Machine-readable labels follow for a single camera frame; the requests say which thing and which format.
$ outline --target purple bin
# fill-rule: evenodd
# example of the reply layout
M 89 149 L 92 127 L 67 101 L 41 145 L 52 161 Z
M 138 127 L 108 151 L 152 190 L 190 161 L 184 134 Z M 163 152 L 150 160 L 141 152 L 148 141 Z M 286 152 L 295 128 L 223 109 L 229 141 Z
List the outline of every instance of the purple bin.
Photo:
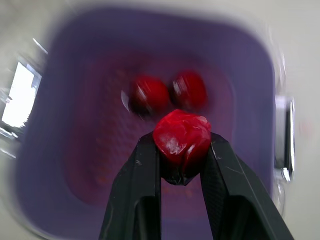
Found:
M 38 233 L 98 239 L 115 175 L 156 124 L 128 112 L 122 91 L 135 74 L 170 81 L 183 69 L 205 81 L 209 105 L 199 114 L 271 192 L 275 71 L 261 42 L 227 21 L 104 7 L 53 39 L 17 157 L 14 194 Z M 163 181 L 162 239 L 198 237 L 212 239 L 199 177 L 186 187 Z

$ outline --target plastic container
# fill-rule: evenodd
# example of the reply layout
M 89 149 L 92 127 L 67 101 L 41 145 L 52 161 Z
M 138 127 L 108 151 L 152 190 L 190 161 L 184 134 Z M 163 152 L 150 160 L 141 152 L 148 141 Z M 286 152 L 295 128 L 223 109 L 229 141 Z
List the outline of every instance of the plastic container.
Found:
M 113 177 L 156 124 L 123 106 L 128 82 L 119 71 L 164 79 L 180 68 L 199 71 L 211 103 L 201 114 L 271 192 L 275 65 L 236 22 L 118 7 L 68 22 L 49 50 L 14 169 L 13 195 L 27 226 L 49 239 L 98 239 Z M 101 185 L 91 167 L 102 152 L 110 175 Z M 162 238 L 212 239 L 199 177 L 187 187 L 162 183 Z

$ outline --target red berry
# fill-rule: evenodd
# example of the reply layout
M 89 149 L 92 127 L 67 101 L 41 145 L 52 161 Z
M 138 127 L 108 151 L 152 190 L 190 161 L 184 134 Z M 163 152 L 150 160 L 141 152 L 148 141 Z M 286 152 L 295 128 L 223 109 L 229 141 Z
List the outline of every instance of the red berry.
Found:
M 170 101 L 166 85 L 158 78 L 149 75 L 138 76 L 129 99 L 130 109 L 139 115 L 160 113 Z
M 211 125 L 204 116 L 174 110 L 159 121 L 152 136 L 164 156 L 161 177 L 171 184 L 186 185 L 205 162 Z
M 202 108 L 208 99 L 202 77 L 191 70 L 182 71 L 174 78 L 170 97 L 176 106 L 187 110 Z

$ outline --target white countertop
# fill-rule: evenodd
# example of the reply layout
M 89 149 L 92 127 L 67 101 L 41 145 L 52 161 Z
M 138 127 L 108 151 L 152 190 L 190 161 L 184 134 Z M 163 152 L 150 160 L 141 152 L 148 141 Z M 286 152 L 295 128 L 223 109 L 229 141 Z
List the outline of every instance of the white countertop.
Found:
M 70 7 L 85 0 L 3 0 L 0 2 L 0 87 L 6 87 L 12 73 L 7 71 L 19 54 L 42 62 L 41 51 L 32 41 L 44 39 L 50 23 L 61 11 L 76 13 Z M 166 6 L 206 10 L 215 8 L 216 0 L 140 0 Z M 320 239 L 320 191 L 317 171 L 320 169 L 320 110 L 317 77 L 320 74 L 320 1 L 317 0 L 222 0 L 270 26 L 274 39 L 285 57 L 286 86 L 283 91 L 295 99 L 296 174 L 286 186 L 285 222 L 296 240 Z M 0 162 L 1 171 L 6 160 Z M 0 202 L 0 239 L 34 239 L 22 230 Z

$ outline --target black tongs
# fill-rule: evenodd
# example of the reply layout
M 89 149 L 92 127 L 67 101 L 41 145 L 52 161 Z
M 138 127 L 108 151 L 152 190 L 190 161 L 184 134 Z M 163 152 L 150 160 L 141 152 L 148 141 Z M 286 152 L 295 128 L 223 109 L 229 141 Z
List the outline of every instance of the black tongs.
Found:
M 214 240 L 294 239 L 260 179 L 220 135 L 211 134 L 200 179 Z M 160 153 L 149 133 L 113 181 L 99 240 L 160 239 Z

